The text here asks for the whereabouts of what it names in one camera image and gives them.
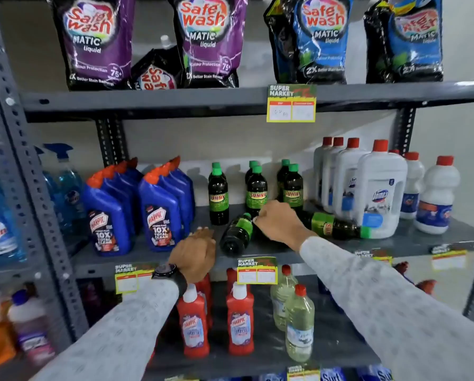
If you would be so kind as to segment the clear pale liquid red-capped bottle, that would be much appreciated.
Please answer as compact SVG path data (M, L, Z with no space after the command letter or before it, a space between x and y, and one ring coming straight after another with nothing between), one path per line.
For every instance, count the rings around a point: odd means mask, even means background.
M286 302L295 293L297 283L291 266L282 265L277 283L270 287L274 324L282 332L286 332Z
M315 329L315 305L306 286L296 284L285 304L286 350L297 363L306 363L312 354Z

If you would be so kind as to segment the purple detergent pouch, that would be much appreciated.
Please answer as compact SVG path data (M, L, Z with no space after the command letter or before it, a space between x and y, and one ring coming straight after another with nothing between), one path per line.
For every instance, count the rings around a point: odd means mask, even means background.
M135 0L46 0L70 91L114 90L130 77Z
M237 88L248 0L167 0L184 88Z

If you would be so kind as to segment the black detergent pouch with spout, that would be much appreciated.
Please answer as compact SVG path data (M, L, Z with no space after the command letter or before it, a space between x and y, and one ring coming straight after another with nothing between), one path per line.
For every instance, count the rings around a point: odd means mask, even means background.
M167 35L160 38L161 47L148 51L131 68L125 86L130 90L180 89L184 83L184 67L177 44Z

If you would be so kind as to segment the person's left hand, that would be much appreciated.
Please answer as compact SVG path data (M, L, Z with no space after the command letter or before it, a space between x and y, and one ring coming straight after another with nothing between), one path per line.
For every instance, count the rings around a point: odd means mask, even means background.
M215 244L189 244L187 238L171 251L168 263L175 264L188 284L201 281L215 264Z

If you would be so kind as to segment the grey metal shelving rack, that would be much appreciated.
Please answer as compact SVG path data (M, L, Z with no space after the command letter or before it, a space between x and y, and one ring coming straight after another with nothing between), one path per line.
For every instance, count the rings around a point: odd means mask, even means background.
M354 112L398 109L398 125L406 126L406 111L474 103L474 82L415 82L398 84L316 85L317 112ZM36 278L38 291L44 290L51 331L58 349L66 349L88 329L80 292L75 283L70 256L60 229L54 224L55 211L48 196L44 200L43 169L28 138L29 123L93 120L103 131L115 126L119 134L103 140L120 147L127 155L122 120L173 119L190 117L257 116L265 114L266 87L180 89L151 97L139 91L81 91L53 94L20 94L13 79L0 31L0 179L15 222L23 229L27 264L31 271L46 270ZM462 312L474 321L474 281Z

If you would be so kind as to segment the person's right forearm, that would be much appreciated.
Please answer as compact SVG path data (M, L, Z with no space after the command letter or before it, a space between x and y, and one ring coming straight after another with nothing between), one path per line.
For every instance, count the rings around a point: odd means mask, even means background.
M474 381L474 322L390 265L317 236L299 250L398 381Z

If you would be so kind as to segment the dark cleaner bottle green label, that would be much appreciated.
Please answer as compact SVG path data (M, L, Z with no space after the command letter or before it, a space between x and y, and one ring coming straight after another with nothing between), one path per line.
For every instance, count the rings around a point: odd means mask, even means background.
M228 224L220 240L220 249L224 256L241 257L251 242L264 237L254 220L252 214L245 212Z

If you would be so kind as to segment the white purple label cleaner bottle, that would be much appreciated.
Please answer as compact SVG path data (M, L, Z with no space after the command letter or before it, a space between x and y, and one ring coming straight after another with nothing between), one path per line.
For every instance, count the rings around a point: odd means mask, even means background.
M12 303L7 311L20 349L36 367L42 367L55 356L49 339L47 312L43 301L30 296L26 289L12 294Z

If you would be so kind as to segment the small round white red-capped bottle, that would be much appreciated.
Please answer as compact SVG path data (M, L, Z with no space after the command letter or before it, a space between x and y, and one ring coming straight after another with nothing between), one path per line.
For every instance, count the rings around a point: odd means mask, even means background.
M418 152L406 152L404 158L407 163L407 176L401 202L400 218L411 220L415 219L417 214L419 197L423 189L425 167L420 161Z
M460 184L460 173L454 166L454 156L440 155L423 178L423 191L413 222L415 228L430 235L444 234L450 224L455 200L455 189Z

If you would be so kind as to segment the blue bottle red angled cap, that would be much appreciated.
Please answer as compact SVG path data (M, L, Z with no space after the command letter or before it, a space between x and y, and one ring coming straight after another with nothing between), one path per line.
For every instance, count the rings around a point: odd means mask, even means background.
M409 268L409 262L403 261L392 266L406 281L413 283L407 276L406 272Z
M415 284L415 287L422 290L424 293L434 297L435 287L437 281L435 279L427 279Z

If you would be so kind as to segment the large white red-capped jug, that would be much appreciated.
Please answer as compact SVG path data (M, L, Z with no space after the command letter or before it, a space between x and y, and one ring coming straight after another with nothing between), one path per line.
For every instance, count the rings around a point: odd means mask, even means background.
M338 219L352 220L358 161L368 153L360 147L360 138L349 138L334 159L332 210Z
M344 137L333 138L332 146L325 150L322 159L321 203L324 211L333 213L332 192L335 172L335 158L344 149Z
M332 148L333 137L323 137L322 145L314 150L314 183L315 201L318 206L322 206L322 175L323 160L327 151Z
M407 163L388 145L388 140L374 140L372 151L357 164L352 219L362 239L389 238L399 224Z

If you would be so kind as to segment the blue detergent packets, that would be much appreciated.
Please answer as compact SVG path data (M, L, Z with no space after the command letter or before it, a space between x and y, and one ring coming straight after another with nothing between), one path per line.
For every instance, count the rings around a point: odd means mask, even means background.
M395 381L390 369L382 364L355 368L324 368L320 370L320 381Z

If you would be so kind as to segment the person's left forearm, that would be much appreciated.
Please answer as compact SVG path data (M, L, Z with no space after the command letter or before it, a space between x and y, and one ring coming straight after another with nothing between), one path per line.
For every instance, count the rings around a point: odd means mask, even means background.
M158 334L186 289L178 270L154 275L29 381L141 381Z

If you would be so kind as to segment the black wrist watch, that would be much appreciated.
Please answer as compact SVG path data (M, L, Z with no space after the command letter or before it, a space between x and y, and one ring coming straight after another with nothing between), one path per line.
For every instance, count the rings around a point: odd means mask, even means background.
M188 288L188 282L175 264L164 263L158 265L152 275L152 280L169 280L174 282L178 289L178 298L181 298Z

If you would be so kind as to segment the row of dark green-capped bottles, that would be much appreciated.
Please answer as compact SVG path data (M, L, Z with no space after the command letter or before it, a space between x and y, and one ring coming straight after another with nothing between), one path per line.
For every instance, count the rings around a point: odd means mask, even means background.
M259 214L259 211L268 202L268 183L262 175L262 166L258 161L252 160L249 163L249 170L245 176L246 184L246 211L237 217L233 222L229 222L229 192L228 181L222 172L219 162L212 163L212 171L208 178L209 197L209 219L212 225L229 224L232 229L238 231L241 241L251 238L253 223L252 220ZM369 239L370 228L357 226L353 221L336 219L334 216L323 212L308 212L303 209L303 180L298 174L298 166L290 165L289 160L283 160L279 174L279 183L297 183L294 190L284 191L279 189L279 193L285 197L285 201L294 210L297 218L304 226L321 237L334 238L336 240L349 239Z

